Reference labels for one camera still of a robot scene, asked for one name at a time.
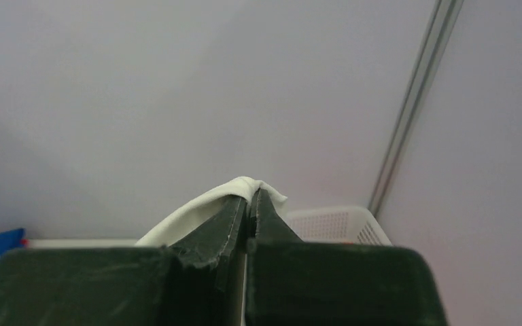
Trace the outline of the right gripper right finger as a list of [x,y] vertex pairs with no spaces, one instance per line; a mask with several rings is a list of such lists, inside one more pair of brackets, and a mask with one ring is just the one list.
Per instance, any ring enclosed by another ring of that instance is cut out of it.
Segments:
[[447,325],[426,260],[404,247],[302,240],[269,193],[249,214],[247,325]]

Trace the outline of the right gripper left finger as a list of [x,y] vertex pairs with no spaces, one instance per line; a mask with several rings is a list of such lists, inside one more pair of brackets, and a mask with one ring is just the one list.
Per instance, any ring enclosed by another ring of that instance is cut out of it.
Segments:
[[246,201],[159,247],[16,249],[0,259],[0,325],[238,325]]

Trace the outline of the white printed t-shirt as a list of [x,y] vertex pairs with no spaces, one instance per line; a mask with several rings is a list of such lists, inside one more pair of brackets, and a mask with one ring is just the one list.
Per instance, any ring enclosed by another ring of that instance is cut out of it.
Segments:
[[262,180],[240,176],[185,203],[142,236],[135,246],[172,245],[218,213],[230,196],[244,199],[248,205],[251,205],[254,194],[260,189],[268,192],[277,213],[281,216],[284,215],[288,200],[286,196]]

